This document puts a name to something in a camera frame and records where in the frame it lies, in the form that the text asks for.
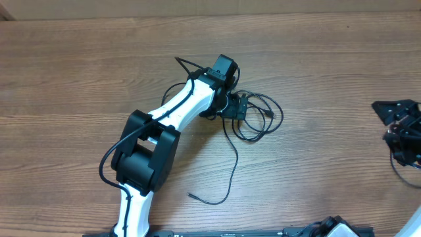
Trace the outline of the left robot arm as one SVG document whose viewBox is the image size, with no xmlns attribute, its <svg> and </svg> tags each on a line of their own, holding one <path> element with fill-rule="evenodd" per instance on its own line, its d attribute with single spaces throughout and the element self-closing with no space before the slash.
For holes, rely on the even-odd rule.
<svg viewBox="0 0 421 237">
<path fill-rule="evenodd" d="M 134 111 L 119 141 L 111 147 L 114 186 L 121 191 L 118 222 L 111 236 L 145 236 L 153 194 L 172 168 L 182 130 L 197 116 L 245 120 L 247 99 L 234 95 L 237 63 L 220 55 L 214 66 L 187 73 L 184 88 L 148 113 Z"/>
</svg>

